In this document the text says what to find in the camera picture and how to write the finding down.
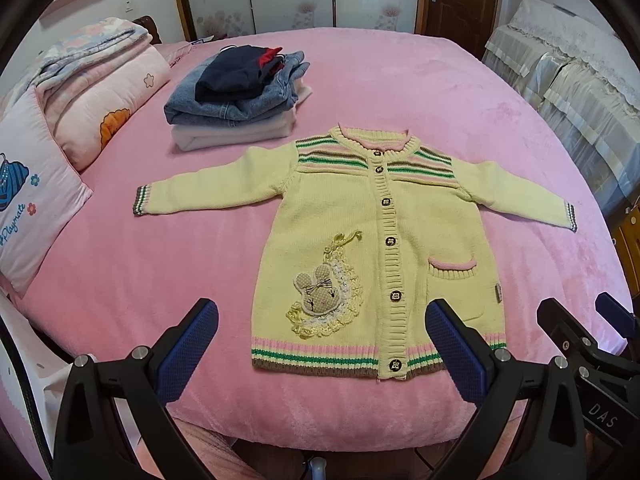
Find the yellow knitted child cardigan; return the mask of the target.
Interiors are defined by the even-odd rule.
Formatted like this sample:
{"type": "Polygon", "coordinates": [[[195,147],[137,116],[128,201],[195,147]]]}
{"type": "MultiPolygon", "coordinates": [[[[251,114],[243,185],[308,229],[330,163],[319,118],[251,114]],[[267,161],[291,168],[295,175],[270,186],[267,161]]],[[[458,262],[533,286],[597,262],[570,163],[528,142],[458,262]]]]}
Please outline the yellow knitted child cardigan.
{"type": "Polygon", "coordinates": [[[142,185],[132,211],[273,199],[250,359],[299,375],[404,380],[440,370],[425,328],[435,299],[503,347],[502,288],[480,210],[577,226],[571,203],[495,162],[465,162],[405,132],[341,126],[142,185]]]}

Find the wooden drawer cabinet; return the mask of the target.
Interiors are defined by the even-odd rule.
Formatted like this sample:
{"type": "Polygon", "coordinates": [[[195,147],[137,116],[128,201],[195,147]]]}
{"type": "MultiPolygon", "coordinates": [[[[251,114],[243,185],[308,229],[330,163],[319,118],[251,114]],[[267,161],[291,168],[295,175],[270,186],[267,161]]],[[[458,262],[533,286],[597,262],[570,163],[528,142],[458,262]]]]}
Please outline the wooden drawer cabinet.
{"type": "Polygon", "coordinates": [[[632,206],[622,222],[612,229],[612,240],[627,285],[634,301],[639,299],[640,285],[640,243],[639,243],[639,205],[632,206]]]}

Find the pink plush bed blanket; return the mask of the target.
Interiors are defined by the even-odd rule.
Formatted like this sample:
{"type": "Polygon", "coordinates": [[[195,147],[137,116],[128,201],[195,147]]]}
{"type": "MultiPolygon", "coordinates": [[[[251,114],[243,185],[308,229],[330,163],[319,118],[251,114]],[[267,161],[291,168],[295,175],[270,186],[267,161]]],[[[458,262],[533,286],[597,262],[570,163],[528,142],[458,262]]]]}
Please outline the pink plush bed blanket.
{"type": "Polygon", "coordinates": [[[450,41],[356,29],[303,51],[312,96],[282,142],[183,153],[158,92],[84,172],[92,196],[18,308],[71,354],[149,344],[202,297],[217,335],[177,418],[230,437],[381,451],[460,434],[472,408],[428,341],[446,299],[493,346],[546,362],[553,297],[630,297],[588,185],[544,120],[450,41]]]}

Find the cream lace covered furniture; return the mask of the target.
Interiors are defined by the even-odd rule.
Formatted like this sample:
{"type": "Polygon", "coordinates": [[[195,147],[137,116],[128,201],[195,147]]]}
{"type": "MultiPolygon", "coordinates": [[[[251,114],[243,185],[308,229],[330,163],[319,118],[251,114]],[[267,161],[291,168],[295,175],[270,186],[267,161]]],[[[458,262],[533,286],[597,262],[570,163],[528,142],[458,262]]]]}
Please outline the cream lace covered furniture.
{"type": "Polygon", "coordinates": [[[623,43],[580,16],[522,0],[483,62],[553,130],[604,214],[639,188],[639,70],[623,43]]]}

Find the pink cartoon pillow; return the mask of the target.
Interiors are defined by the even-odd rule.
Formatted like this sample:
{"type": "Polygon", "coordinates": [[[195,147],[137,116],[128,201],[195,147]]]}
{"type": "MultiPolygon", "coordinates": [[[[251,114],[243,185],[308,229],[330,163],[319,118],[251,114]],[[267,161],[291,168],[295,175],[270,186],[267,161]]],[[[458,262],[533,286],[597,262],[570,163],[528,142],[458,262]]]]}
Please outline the pink cartoon pillow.
{"type": "Polygon", "coordinates": [[[24,295],[67,222],[91,197],[53,139],[36,92],[1,121],[1,275],[24,295]]]}

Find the folded pink floral quilt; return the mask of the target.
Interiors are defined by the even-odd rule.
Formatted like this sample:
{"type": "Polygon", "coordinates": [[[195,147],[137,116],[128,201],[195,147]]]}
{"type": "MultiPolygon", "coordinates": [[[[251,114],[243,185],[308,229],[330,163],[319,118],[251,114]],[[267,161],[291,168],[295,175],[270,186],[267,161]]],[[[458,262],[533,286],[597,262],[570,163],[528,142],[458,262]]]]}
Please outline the folded pink floral quilt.
{"type": "Polygon", "coordinates": [[[49,101],[47,121],[76,170],[90,166],[121,126],[169,80],[169,64],[149,46],[108,75],[66,81],[49,101]]]}

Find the brown wooden door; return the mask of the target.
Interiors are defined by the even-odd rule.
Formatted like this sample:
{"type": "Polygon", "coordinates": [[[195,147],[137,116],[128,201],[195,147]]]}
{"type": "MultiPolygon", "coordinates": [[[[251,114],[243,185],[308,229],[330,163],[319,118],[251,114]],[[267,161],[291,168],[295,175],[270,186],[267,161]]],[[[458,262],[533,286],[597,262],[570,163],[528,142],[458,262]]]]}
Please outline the brown wooden door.
{"type": "Polygon", "coordinates": [[[426,34],[453,41],[481,58],[497,13],[498,0],[427,0],[426,34]]]}

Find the folded blue denim jeans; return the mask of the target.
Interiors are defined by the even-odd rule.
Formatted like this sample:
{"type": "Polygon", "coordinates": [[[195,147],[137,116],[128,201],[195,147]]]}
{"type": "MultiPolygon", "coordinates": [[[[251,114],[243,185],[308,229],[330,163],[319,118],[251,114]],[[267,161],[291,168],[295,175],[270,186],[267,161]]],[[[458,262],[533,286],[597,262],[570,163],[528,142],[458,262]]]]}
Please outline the folded blue denim jeans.
{"type": "Polygon", "coordinates": [[[177,84],[164,105],[168,124],[235,127],[290,110],[310,63],[302,51],[231,46],[206,58],[177,84]]]}

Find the folded navy red garment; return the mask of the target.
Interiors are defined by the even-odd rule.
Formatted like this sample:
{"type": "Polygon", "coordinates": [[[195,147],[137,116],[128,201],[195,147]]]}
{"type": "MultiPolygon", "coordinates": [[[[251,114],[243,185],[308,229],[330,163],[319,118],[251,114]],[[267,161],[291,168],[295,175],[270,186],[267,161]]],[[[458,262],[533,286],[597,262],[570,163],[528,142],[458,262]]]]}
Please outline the folded navy red garment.
{"type": "Polygon", "coordinates": [[[232,103],[256,98],[283,67],[282,48],[246,44],[221,50],[195,84],[199,103],[232,103]]]}

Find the folded pastel floral blanket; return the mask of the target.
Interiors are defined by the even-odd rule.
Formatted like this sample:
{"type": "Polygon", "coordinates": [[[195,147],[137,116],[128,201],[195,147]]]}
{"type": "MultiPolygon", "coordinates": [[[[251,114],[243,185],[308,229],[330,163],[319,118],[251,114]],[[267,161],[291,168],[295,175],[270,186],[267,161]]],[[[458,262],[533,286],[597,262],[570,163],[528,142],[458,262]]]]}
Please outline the folded pastel floral blanket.
{"type": "Polygon", "coordinates": [[[11,107],[29,87],[58,88],[71,76],[134,47],[146,47],[152,36],[146,28],[123,18],[104,18],[82,26],[70,36],[40,52],[26,68],[23,77],[6,94],[4,104],[11,107]]]}

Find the dark wooden headboard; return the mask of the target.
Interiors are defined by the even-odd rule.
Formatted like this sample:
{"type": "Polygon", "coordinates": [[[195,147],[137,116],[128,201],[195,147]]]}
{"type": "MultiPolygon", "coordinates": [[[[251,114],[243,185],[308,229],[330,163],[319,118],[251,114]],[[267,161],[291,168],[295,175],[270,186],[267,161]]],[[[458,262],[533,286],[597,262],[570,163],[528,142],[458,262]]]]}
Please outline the dark wooden headboard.
{"type": "Polygon", "coordinates": [[[155,21],[149,15],[136,18],[134,24],[138,24],[148,31],[152,37],[151,44],[160,44],[162,42],[155,21]]]}

